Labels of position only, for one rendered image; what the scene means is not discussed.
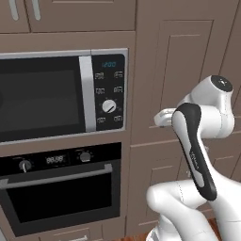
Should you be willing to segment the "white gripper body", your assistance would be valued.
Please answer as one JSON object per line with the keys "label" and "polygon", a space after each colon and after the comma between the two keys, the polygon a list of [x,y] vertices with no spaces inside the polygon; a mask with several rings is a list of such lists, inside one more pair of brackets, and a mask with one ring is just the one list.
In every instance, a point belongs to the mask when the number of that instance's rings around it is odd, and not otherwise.
{"label": "white gripper body", "polygon": [[175,108],[165,108],[154,116],[154,123],[158,127],[171,126],[172,115]]}

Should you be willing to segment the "brown low cabinet door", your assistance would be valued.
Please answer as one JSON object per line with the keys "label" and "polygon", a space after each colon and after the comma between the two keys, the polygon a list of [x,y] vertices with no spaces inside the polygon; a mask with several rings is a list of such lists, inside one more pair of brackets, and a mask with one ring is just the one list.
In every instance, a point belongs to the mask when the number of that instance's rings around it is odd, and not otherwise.
{"label": "brown low cabinet door", "polygon": [[[209,158],[216,170],[241,182],[241,133],[223,139],[206,139]],[[149,232],[158,215],[146,202],[149,186],[190,178],[178,140],[156,142],[131,148],[126,234]]]}

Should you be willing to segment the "brown tall cabinet door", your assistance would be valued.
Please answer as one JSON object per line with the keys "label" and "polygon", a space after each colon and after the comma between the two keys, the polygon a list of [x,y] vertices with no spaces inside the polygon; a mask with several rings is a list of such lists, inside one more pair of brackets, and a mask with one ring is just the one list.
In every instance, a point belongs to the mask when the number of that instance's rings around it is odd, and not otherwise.
{"label": "brown tall cabinet door", "polygon": [[174,139],[153,117],[218,74],[239,0],[137,0],[132,143]]}

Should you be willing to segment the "black and silver microwave oven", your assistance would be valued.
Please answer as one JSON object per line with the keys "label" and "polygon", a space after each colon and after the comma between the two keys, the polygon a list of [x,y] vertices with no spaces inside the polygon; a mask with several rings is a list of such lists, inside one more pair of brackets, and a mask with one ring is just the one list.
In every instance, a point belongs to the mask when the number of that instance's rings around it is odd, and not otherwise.
{"label": "black and silver microwave oven", "polygon": [[[59,57],[59,56],[91,56],[96,132],[122,130],[125,127],[127,63],[126,49],[67,50],[45,52],[3,53],[0,59]],[[113,100],[117,108],[112,113],[104,113],[105,100]]]}

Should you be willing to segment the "grey oven knob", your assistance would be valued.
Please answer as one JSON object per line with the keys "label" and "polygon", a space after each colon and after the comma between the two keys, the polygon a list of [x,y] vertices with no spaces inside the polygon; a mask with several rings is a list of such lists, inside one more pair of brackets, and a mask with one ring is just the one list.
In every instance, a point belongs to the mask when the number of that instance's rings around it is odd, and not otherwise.
{"label": "grey oven knob", "polygon": [[28,160],[22,160],[19,164],[19,168],[23,172],[28,172],[32,168],[32,165]]}
{"label": "grey oven knob", "polygon": [[81,152],[79,154],[79,159],[82,163],[87,163],[91,160],[91,153],[90,152]]}

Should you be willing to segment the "black built-in oven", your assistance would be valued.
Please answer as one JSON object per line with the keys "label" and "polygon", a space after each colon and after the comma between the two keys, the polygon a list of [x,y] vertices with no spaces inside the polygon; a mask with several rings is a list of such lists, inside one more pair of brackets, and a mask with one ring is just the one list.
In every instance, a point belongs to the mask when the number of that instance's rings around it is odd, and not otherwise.
{"label": "black built-in oven", "polygon": [[[82,163],[79,159],[79,154],[81,152],[90,152],[92,155],[91,160],[87,163]],[[22,160],[28,160],[31,163],[32,168],[28,171],[30,172],[94,164],[116,159],[119,159],[121,163],[121,144],[119,142],[73,149],[0,157],[0,177],[26,173],[19,168],[19,164]]]}

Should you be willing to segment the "black microwave door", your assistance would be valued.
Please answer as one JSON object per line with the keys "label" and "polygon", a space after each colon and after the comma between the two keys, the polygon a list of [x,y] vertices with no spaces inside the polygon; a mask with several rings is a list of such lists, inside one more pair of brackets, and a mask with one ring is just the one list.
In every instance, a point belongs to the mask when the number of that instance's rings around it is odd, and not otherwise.
{"label": "black microwave door", "polygon": [[80,56],[0,59],[0,141],[87,133]]}

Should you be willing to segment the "brown wide cupboard door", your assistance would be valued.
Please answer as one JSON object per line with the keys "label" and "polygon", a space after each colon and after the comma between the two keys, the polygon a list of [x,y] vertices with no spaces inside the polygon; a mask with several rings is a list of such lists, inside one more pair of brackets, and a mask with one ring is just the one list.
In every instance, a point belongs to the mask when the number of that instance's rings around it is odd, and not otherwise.
{"label": "brown wide cupboard door", "polygon": [[135,29],[136,0],[39,0],[40,20],[25,0],[33,32],[125,31]]}

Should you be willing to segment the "black glass oven door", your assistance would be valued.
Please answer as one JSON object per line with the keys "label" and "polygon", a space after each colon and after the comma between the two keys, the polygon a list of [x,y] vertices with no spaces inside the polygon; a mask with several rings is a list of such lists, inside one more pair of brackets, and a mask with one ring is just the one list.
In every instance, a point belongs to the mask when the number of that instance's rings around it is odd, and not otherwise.
{"label": "black glass oven door", "polygon": [[10,183],[103,169],[112,172],[46,185],[0,189],[0,206],[16,236],[42,233],[118,217],[121,211],[121,161],[30,171],[9,176]]}

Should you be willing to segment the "brown narrow cupboard door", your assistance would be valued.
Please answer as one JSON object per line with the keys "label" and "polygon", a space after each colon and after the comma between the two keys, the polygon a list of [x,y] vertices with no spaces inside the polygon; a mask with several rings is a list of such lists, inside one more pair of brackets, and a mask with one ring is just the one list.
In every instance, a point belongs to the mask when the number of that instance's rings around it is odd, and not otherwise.
{"label": "brown narrow cupboard door", "polygon": [[19,20],[14,21],[8,0],[0,0],[0,33],[27,33],[29,31],[24,0],[16,0]]}

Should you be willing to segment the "white microwave knob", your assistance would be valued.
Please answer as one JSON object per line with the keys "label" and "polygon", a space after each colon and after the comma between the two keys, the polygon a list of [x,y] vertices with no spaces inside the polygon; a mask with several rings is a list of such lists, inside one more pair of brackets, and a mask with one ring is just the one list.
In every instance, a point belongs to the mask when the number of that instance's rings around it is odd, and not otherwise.
{"label": "white microwave knob", "polygon": [[102,105],[104,113],[112,113],[116,110],[117,104],[113,100],[105,100]]}

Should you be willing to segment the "brown drawer front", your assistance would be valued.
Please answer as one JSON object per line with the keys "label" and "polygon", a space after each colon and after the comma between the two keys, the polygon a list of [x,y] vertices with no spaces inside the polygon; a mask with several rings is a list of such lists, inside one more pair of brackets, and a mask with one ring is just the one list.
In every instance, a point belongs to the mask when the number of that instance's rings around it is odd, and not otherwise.
{"label": "brown drawer front", "polygon": [[72,239],[83,237],[84,235],[88,237],[88,241],[103,239],[101,227],[96,226],[67,232],[42,233],[40,235],[40,241],[70,241]]}

